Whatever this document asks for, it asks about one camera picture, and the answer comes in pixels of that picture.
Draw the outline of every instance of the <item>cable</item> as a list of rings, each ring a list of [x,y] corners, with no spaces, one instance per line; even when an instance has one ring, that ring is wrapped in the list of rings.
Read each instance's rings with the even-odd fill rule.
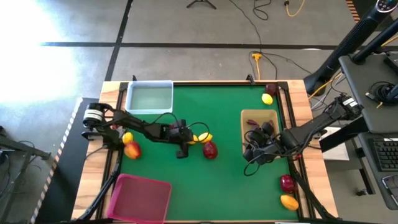
[[[94,151],[92,151],[91,153],[89,153],[89,154],[86,156],[85,160],[86,160],[89,156],[91,156],[92,154],[98,152],[98,151],[101,150],[101,149],[104,149],[104,147],[101,146],[99,149],[95,149]]]
[[[294,61],[293,61],[292,59],[290,59],[290,58],[283,57],[283,56],[278,55],[278,54],[272,54],[272,53],[265,53],[265,52],[262,52],[262,54],[281,57],[281,58],[283,58],[283,59],[286,59],[287,62],[292,62],[294,65],[296,65],[298,68],[301,68],[303,71],[308,72],[309,74],[312,74],[312,72],[310,72],[310,71],[308,71],[307,69],[301,67],[300,65],[298,65],[296,62],[294,62]]]
[[[313,99],[318,100],[318,103],[315,103],[315,105],[313,105],[313,106],[311,105],[311,110],[313,110],[314,108],[316,108],[317,105],[320,104],[320,103],[321,103],[321,105],[327,106],[326,103],[322,102],[322,100],[324,100],[325,98],[326,98],[326,95],[323,96],[320,100],[318,100],[318,99],[316,99],[316,98],[313,98]]]
[[[260,164],[257,164],[256,170],[255,170],[254,172],[250,173],[250,174],[247,174],[247,173],[246,173],[246,170],[247,170],[248,167],[250,166],[250,163],[251,163],[251,162],[253,162],[253,161],[255,161],[256,159],[260,158],[260,157],[263,156],[264,154],[265,154],[265,153],[260,154],[260,155],[258,155],[258,156],[256,156],[256,157],[254,157],[252,160],[250,160],[250,161],[246,164],[246,166],[244,167],[244,169],[243,169],[243,175],[245,175],[246,177],[250,177],[251,175],[254,175],[254,174],[259,170]]]
[[[395,37],[393,37],[393,38],[391,38],[391,39],[389,39],[389,40],[387,40],[384,44],[381,45],[381,47],[384,47],[384,46],[386,46],[387,44],[390,44],[391,42],[393,42],[393,41],[396,40],[396,39],[398,39],[398,35],[395,36]]]
[[[242,14],[245,16],[245,18],[246,18],[246,19],[250,22],[250,24],[254,27],[254,30],[256,31],[256,34],[257,34],[257,36],[258,36],[258,38],[259,38],[260,46],[261,46],[261,45],[262,45],[261,36],[260,36],[259,31],[257,30],[256,25],[254,25],[254,23],[252,22],[252,20],[250,20],[250,18],[248,18],[248,16],[244,13],[244,11],[243,11],[239,6],[237,6],[237,5],[235,4],[235,2],[233,2],[232,0],[228,0],[228,1],[231,2],[237,9],[239,9],[239,11],[242,12]]]
[[[250,58],[251,58],[251,55],[252,55],[252,54],[261,54],[264,58],[266,58],[266,59],[269,61],[269,63],[271,63],[271,65],[274,67],[274,69],[275,69],[275,79],[277,79],[277,77],[278,77],[278,68],[277,68],[276,65],[269,59],[269,57],[267,57],[267,53],[264,53],[264,52],[258,52],[258,51],[250,51],[250,52],[249,52],[249,62],[250,62],[250,66],[251,66],[251,68],[252,68],[253,74],[255,74],[255,73],[254,73],[254,67],[253,67],[253,64],[252,64],[251,61],[250,61]]]
[[[307,146],[307,147],[311,147],[311,148],[313,148],[313,149],[321,149],[321,148],[315,147],[315,146]]]
[[[259,60],[256,60],[256,65],[257,65],[257,74],[259,74],[259,80],[261,80],[261,76],[260,76],[260,68],[259,68]]]
[[[313,96],[315,96],[315,94],[317,94],[321,89],[323,89],[324,87],[326,87],[329,83],[331,83],[333,80],[335,80],[336,78],[342,76],[342,73],[339,73],[338,75],[336,75],[333,79],[329,80],[328,82],[326,82],[325,84],[323,84],[321,87],[319,87],[317,90],[315,90],[315,92],[312,93],[312,95],[310,97],[308,97],[308,99],[311,99]]]
[[[269,18],[268,14],[267,14],[265,11],[263,11],[262,9],[259,9],[259,8],[260,8],[260,7],[263,7],[263,6],[268,6],[268,5],[270,5],[271,2],[272,2],[272,0],[269,0],[268,3],[261,4],[261,5],[259,5],[259,6],[256,6],[256,1],[258,1],[258,0],[254,0],[254,1],[253,1],[253,13],[254,13],[254,15],[256,15],[257,18],[259,18],[259,19],[261,19],[261,20],[263,20],[263,21],[267,21],[268,18]],[[257,14],[257,12],[261,12],[262,14],[265,15],[265,17],[259,16],[259,15]]]
[[[177,127],[180,129],[180,125],[179,125],[179,123],[178,123],[177,117],[176,117],[173,113],[170,113],[170,112],[162,113],[162,114],[161,114],[160,116],[158,116],[153,122],[151,122],[151,123],[149,123],[149,124],[145,124],[145,126],[153,125],[153,124],[156,123],[156,121],[158,121],[161,117],[163,117],[163,116],[165,116],[165,115],[167,115],[167,114],[173,116],[173,118],[174,118],[174,120],[175,120],[175,122],[176,122],[176,124],[177,124]]]
[[[289,7],[288,7],[289,1],[288,1],[288,0],[285,0],[285,6],[286,6],[287,15],[290,16],[290,17],[295,17],[295,16],[301,11],[301,9],[303,8],[304,2],[305,2],[305,0],[303,0],[303,2],[301,2],[301,6],[300,6],[299,9],[297,10],[297,12],[296,12],[295,14],[291,15],[290,12],[289,12]]]
[[[33,144],[31,141],[22,140],[22,141],[19,141],[18,143],[23,143],[23,144],[29,143],[32,145],[32,147],[35,147],[35,144]]]
[[[209,126],[208,126],[207,124],[205,124],[205,123],[203,123],[203,122],[194,122],[194,123],[188,125],[187,128],[192,127],[192,126],[195,125],[195,124],[202,124],[202,125],[204,125],[204,127],[207,128],[207,135],[206,135],[205,138],[203,138],[201,141],[195,141],[195,140],[193,140],[193,142],[202,142],[202,141],[204,141],[204,140],[210,135],[210,128],[209,128]]]
[[[337,85],[339,85],[342,81],[344,81],[344,80],[346,79],[346,77],[342,78],[340,81],[339,81],[339,79],[337,79],[337,82],[336,82],[335,84],[333,84],[333,82],[330,83],[330,86],[331,86],[332,88],[329,89],[329,91],[326,93],[325,96],[322,97],[321,100],[319,100],[319,99],[317,99],[317,98],[315,98],[315,97],[313,97],[312,99],[318,100],[318,101],[319,101],[318,103],[321,103],[322,105],[327,106],[327,105],[325,104],[325,100],[326,100],[326,97],[327,97],[327,96],[329,95],[329,93],[331,92],[331,90],[335,90],[335,91],[337,91],[337,92],[339,92],[339,93],[345,93],[345,92],[341,92],[341,91],[338,91],[338,90],[335,89],[335,87],[336,87]],[[325,108],[325,107],[322,108],[322,105],[320,105],[319,107],[316,107],[316,105],[315,105],[314,107],[311,107],[311,110],[312,110],[312,111],[322,110],[322,109]]]
[[[366,96],[379,103],[379,105],[376,107],[377,109],[382,105],[398,105],[398,99],[396,96],[392,98],[389,96],[391,90],[394,88],[395,84],[390,82],[375,82],[369,87],[369,91],[366,93]]]

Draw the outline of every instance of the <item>green table surface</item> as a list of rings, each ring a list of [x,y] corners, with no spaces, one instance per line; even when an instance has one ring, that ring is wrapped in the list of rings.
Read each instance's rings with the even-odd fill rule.
[[[276,110],[261,101],[263,86],[174,86],[173,114],[206,123],[218,148],[214,160],[204,158],[203,144],[190,147],[189,157],[177,159],[174,144],[151,142],[131,131],[142,149],[142,157],[122,158],[121,172],[171,183],[172,193],[166,220],[296,220],[297,213],[280,202],[283,191],[279,178],[289,173],[286,159],[276,159],[261,166],[257,174],[246,177],[242,157],[241,111],[244,109]],[[137,116],[152,122],[158,115]],[[171,116],[159,122],[173,123]],[[206,129],[192,126],[198,136]]]

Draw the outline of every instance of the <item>yellow cable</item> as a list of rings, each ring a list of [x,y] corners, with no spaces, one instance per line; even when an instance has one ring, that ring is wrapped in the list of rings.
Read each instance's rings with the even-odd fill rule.
[[[295,17],[295,16],[301,11],[301,8],[303,8],[304,2],[305,2],[305,0],[303,0],[303,2],[301,3],[300,8],[299,8],[298,11],[297,11],[295,14],[293,14],[293,15],[290,15],[289,7],[288,7],[288,4],[287,4],[287,5],[286,5],[286,12],[287,12],[287,15],[290,16],[290,17]]]
[[[398,39],[398,35],[395,36],[395,37],[393,37],[393,38],[391,38],[391,39],[389,39],[389,40],[387,40],[384,44],[381,45],[381,47],[384,47],[385,45],[390,44],[391,42],[393,42],[393,41],[396,40],[396,39]],[[311,95],[310,97],[308,97],[308,99],[311,99],[311,98],[312,98],[313,96],[315,96],[315,94],[317,94],[321,89],[323,89],[324,87],[326,87],[329,83],[331,83],[333,80],[335,80],[336,78],[340,77],[341,75],[342,75],[342,73],[338,74],[334,79],[331,79],[331,80],[329,80],[327,83],[323,84],[321,87],[319,87],[317,90],[315,90],[315,92],[312,93],[312,95]]]
[[[257,65],[257,73],[259,74],[259,80],[260,80],[261,78],[260,78],[260,68],[259,68],[259,60],[258,59],[256,60],[256,65]]]
[[[319,87],[317,90],[315,90],[315,92],[312,93],[312,95],[310,97],[308,97],[308,99],[311,99],[315,96],[315,94],[317,94],[321,89],[323,89],[324,87],[326,87],[329,83],[333,82],[333,80],[335,80],[336,78],[342,76],[342,73],[336,75],[334,77],[334,79],[329,80],[327,83],[323,84],[321,87]]]
[[[398,38],[398,35],[395,36],[395,37],[393,37],[393,38],[391,38],[391,39],[389,39],[389,40],[387,40],[386,43],[384,43],[384,44],[381,45],[381,47],[384,47],[384,46],[386,46],[387,44],[390,44],[391,42],[393,42],[393,41],[396,40],[397,38]]]

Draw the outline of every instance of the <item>concrete floor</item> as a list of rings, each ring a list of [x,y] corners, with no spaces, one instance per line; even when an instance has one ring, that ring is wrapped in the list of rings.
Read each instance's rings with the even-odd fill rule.
[[[345,0],[307,1],[303,11],[289,18],[283,1],[264,7],[268,21],[252,14],[252,1],[234,0],[257,25],[263,44],[336,45],[354,26]],[[212,0],[218,8],[201,3],[191,9],[189,0],[134,0],[123,42],[258,44],[250,23],[228,0]],[[32,141],[54,152],[61,143],[78,97],[98,98],[108,69],[111,47],[37,47],[38,42],[115,42],[127,0],[40,0],[20,5],[10,2],[5,16],[13,22],[0,37],[4,44],[0,88],[0,125],[15,140]],[[299,1],[291,1],[292,11]],[[18,10],[16,17],[11,12]],[[112,80],[242,80],[252,73],[251,49],[121,48]],[[315,71],[329,50],[264,50],[291,58]],[[270,56],[278,78],[301,79],[308,73],[285,59]],[[274,79],[275,69],[261,60],[262,79]],[[337,89],[350,92],[346,81]],[[332,91],[325,103],[337,93]],[[17,170],[12,158],[11,170]],[[24,175],[25,184],[9,221],[30,220],[51,161],[34,161]],[[5,168],[0,167],[0,176]],[[388,211],[380,194],[357,197],[363,187],[359,172],[328,170],[340,217],[349,220],[396,223],[398,212]],[[0,198],[0,211],[4,207]]]

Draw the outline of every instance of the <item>pink plastic bin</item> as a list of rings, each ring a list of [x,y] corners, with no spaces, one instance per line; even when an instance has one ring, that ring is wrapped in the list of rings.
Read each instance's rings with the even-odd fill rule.
[[[161,224],[166,219],[171,191],[167,182],[120,174],[107,216],[139,224]]]

